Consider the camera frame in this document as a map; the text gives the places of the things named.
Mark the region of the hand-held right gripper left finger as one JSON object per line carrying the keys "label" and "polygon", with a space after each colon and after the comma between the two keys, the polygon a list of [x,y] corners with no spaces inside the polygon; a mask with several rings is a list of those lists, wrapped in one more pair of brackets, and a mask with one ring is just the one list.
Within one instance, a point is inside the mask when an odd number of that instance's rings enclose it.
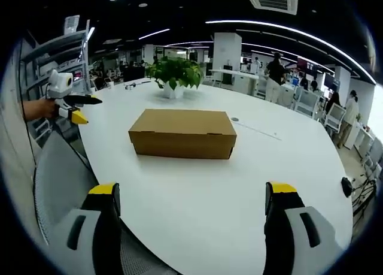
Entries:
{"label": "hand-held right gripper left finger", "polygon": [[51,255],[61,274],[121,274],[119,184],[97,185],[51,233]]}

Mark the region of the person's left hand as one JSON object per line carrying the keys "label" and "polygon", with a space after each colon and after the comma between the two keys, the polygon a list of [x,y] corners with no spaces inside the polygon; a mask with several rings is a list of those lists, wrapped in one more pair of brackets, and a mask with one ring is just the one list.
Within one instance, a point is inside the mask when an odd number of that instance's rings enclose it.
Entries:
{"label": "person's left hand", "polygon": [[40,118],[55,118],[58,116],[58,108],[53,99],[41,98],[33,101],[23,101],[25,120],[33,121]]}

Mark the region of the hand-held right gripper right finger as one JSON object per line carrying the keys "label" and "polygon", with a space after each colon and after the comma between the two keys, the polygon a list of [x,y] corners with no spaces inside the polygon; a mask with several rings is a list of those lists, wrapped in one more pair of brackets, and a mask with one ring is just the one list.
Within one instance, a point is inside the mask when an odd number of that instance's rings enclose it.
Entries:
{"label": "hand-held right gripper right finger", "polygon": [[264,274],[324,274],[342,253],[331,223],[289,184],[266,183]]}

